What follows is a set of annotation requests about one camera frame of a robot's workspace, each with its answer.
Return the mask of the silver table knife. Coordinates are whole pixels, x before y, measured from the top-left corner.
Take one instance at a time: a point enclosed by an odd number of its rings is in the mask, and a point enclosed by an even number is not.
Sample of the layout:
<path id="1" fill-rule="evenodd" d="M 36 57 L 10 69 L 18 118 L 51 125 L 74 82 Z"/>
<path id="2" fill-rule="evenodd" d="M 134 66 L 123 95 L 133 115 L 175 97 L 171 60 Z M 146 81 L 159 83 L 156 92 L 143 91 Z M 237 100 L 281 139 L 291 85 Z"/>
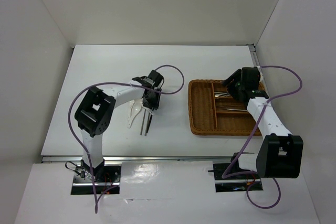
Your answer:
<path id="1" fill-rule="evenodd" d="M 233 109 L 233 108 L 223 108 L 223 110 L 238 111 L 238 112 L 248 112 L 247 110 L 244 110 L 244 109 Z"/>

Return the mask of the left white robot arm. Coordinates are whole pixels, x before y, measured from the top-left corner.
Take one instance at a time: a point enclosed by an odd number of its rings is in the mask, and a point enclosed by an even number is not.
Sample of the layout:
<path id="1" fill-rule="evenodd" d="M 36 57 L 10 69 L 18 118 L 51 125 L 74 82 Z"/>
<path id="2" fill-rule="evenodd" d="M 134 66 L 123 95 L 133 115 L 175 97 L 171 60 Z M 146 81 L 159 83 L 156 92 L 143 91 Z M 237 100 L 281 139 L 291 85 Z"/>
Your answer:
<path id="1" fill-rule="evenodd" d="M 148 76 L 133 78 L 126 86 L 106 91 L 96 86 L 89 88 L 75 112 L 75 120 L 85 146 L 81 166 L 91 181 L 97 182 L 104 176 L 102 135 L 110 125 L 113 110 L 130 104 L 127 117 L 127 128 L 130 128 L 141 110 L 151 116 L 158 109 L 163 83 L 164 77 L 152 70 Z"/>

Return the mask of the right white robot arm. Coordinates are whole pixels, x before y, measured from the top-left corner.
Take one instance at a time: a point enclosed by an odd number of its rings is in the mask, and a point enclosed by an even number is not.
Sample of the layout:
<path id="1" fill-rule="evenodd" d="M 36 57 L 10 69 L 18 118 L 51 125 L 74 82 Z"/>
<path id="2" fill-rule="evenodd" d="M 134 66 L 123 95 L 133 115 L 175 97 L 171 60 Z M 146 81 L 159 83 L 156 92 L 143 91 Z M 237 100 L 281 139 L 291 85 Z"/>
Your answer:
<path id="1" fill-rule="evenodd" d="M 261 72 L 258 67 L 243 67 L 236 70 L 222 85 L 237 101 L 244 104 L 256 124 L 250 134 L 260 130 L 263 137 L 258 154 L 245 153 L 245 143 L 222 178 L 240 178 L 246 172 L 256 173 L 261 178 L 297 178 L 300 174 L 303 140 L 293 135 L 281 122 L 266 91 L 259 88 Z"/>

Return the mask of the grey chopstick left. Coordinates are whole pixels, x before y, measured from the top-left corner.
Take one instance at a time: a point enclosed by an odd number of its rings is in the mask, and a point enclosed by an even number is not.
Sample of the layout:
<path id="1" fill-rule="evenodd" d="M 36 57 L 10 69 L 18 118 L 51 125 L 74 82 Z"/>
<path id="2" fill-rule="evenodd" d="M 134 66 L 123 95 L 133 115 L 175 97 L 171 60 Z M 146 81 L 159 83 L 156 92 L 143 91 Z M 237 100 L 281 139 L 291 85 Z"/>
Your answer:
<path id="1" fill-rule="evenodd" d="M 142 123 L 141 123 L 141 129 L 140 129 L 140 135 L 143 134 L 145 115 L 146 115 L 146 111 L 144 110 L 143 117 L 142 117 Z"/>

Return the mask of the grey chopstick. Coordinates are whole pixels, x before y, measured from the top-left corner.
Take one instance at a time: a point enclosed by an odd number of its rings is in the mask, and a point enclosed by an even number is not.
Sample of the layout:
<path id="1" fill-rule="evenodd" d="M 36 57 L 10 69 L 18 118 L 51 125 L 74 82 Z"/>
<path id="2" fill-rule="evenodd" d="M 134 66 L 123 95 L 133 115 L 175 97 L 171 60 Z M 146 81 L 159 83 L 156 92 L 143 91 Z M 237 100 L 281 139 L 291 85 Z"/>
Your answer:
<path id="1" fill-rule="evenodd" d="M 150 125 L 150 118 L 151 118 L 151 114 L 148 112 L 148 118 L 147 118 L 147 122 L 146 122 L 146 128 L 145 128 L 145 133 L 144 136 L 147 136 L 147 133 L 149 131 L 149 125 Z"/>
<path id="2" fill-rule="evenodd" d="M 140 129 L 140 135 L 143 134 L 145 115 L 146 115 L 146 111 L 144 110 L 143 117 L 142 117 L 142 123 L 141 123 L 141 129 Z"/>

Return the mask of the white ceramic spoon upper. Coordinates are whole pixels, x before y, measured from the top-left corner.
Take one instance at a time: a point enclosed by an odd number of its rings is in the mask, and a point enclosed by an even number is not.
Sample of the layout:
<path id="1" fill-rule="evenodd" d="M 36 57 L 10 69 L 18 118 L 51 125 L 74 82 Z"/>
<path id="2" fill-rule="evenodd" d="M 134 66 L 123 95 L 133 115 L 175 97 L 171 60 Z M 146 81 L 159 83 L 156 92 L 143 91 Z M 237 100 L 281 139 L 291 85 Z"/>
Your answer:
<path id="1" fill-rule="evenodd" d="M 142 109 L 142 100 L 137 100 L 134 102 L 134 109 L 136 111 L 141 111 Z"/>

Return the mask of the white ceramic spoon left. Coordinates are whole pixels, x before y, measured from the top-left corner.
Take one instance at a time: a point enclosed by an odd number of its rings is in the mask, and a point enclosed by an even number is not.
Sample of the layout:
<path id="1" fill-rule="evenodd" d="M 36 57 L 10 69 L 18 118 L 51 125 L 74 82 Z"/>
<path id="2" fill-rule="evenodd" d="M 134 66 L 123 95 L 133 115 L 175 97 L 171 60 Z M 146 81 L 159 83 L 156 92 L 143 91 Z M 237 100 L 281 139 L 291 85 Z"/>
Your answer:
<path id="1" fill-rule="evenodd" d="M 128 117 L 127 117 L 128 121 L 131 120 L 133 106 L 134 106 L 134 100 L 132 100 L 132 101 L 129 102 Z"/>

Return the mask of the grey chopstick right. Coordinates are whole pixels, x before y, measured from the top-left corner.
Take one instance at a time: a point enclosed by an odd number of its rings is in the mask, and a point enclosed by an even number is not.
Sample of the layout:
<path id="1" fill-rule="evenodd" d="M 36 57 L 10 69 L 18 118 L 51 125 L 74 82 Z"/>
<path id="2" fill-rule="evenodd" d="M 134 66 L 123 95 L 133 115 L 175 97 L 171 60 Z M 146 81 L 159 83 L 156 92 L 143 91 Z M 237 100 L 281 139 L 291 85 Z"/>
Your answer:
<path id="1" fill-rule="evenodd" d="M 150 118 L 151 118 L 151 114 L 148 112 L 148 118 L 147 118 L 147 122 L 146 122 L 146 128 L 145 128 L 145 133 L 144 136 L 147 136 L 147 133 L 149 131 L 149 125 L 150 125 Z"/>

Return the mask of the brown wicker cutlery tray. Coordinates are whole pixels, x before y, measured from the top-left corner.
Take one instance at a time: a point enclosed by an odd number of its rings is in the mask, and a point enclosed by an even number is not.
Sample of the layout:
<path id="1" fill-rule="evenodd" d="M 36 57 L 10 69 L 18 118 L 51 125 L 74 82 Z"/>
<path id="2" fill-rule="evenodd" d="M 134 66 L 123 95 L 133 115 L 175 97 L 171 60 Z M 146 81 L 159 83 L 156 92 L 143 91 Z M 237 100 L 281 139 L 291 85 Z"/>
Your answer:
<path id="1" fill-rule="evenodd" d="M 188 114 L 195 135 L 248 136 L 256 122 L 248 112 L 227 111 L 217 105 L 243 103 L 231 96 L 216 99 L 215 92 L 227 92 L 221 80 L 196 79 L 188 84 Z"/>

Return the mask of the aluminium rail right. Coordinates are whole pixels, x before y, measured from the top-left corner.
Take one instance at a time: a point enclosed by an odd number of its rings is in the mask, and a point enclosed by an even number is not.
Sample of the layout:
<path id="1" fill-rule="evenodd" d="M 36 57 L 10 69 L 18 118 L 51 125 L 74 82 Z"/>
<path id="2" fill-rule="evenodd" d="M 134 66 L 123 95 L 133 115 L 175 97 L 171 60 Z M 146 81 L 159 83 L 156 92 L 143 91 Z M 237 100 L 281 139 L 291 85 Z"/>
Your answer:
<path id="1" fill-rule="evenodd" d="M 260 66 L 260 62 L 257 56 L 257 51 L 256 51 L 256 46 L 253 44 L 249 44 L 248 45 L 249 51 L 250 51 L 250 55 L 253 61 L 253 65 L 256 66 Z"/>

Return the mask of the aluminium rail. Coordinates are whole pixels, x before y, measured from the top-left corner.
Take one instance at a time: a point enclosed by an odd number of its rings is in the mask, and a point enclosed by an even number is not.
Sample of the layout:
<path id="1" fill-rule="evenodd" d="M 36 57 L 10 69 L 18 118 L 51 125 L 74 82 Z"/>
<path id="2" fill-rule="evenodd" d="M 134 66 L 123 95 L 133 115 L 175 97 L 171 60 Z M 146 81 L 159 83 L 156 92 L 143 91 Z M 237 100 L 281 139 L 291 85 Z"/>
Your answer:
<path id="1" fill-rule="evenodd" d="M 256 66 L 260 66 L 260 62 L 257 56 L 257 51 L 256 51 L 256 46 L 253 44 L 249 44 L 248 45 L 249 51 L 250 51 L 250 55 L 253 61 L 253 65 Z"/>
<path id="2" fill-rule="evenodd" d="M 230 161 L 231 156 L 105 156 L 105 162 Z M 42 163 L 80 162 L 80 156 L 43 156 Z"/>

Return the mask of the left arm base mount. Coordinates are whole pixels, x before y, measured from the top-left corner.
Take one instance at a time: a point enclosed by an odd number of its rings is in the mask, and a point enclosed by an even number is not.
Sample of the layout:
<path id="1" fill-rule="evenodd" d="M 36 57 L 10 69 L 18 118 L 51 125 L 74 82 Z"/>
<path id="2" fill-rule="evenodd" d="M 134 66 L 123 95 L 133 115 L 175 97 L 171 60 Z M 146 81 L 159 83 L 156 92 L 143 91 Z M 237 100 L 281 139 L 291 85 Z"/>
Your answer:
<path id="1" fill-rule="evenodd" d="M 66 162 L 65 168 L 74 173 L 72 180 L 72 195 L 92 195 L 92 176 L 82 166 L 74 162 Z M 102 194 L 111 188 L 106 194 L 119 194 L 120 192 L 121 165 L 105 166 L 102 172 L 95 178 L 94 184 L 97 194 Z"/>

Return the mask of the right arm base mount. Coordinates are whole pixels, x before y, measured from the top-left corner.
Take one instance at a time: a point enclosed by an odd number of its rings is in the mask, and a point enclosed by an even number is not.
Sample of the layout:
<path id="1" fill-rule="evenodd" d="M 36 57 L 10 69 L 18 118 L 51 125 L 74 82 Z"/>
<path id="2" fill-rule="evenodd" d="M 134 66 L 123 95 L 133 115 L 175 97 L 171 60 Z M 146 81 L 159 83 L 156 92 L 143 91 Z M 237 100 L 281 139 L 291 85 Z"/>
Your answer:
<path id="1" fill-rule="evenodd" d="M 246 174 L 246 171 L 240 169 L 237 165 L 232 168 L 229 175 L 239 172 L 243 172 L 243 174 L 223 179 L 222 174 L 228 166 L 229 163 L 213 163 L 213 167 L 208 170 L 208 173 L 214 177 L 217 193 L 241 192 L 246 191 L 248 187 L 250 187 L 250 191 L 263 190 L 261 179 L 257 174 Z"/>

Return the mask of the aluminium rail front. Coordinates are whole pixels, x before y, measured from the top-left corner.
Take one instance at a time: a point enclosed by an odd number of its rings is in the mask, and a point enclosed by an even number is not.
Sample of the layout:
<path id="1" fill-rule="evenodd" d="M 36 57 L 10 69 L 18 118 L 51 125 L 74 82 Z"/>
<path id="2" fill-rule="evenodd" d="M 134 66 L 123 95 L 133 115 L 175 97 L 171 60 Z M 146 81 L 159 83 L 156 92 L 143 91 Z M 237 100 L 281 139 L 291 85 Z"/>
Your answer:
<path id="1" fill-rule="evenodd" d="M 105 156 L 105 162 L 230 161 L 231 156 Z M 43 156 L 42 163 L 80 162 L 80 156 Z"/>

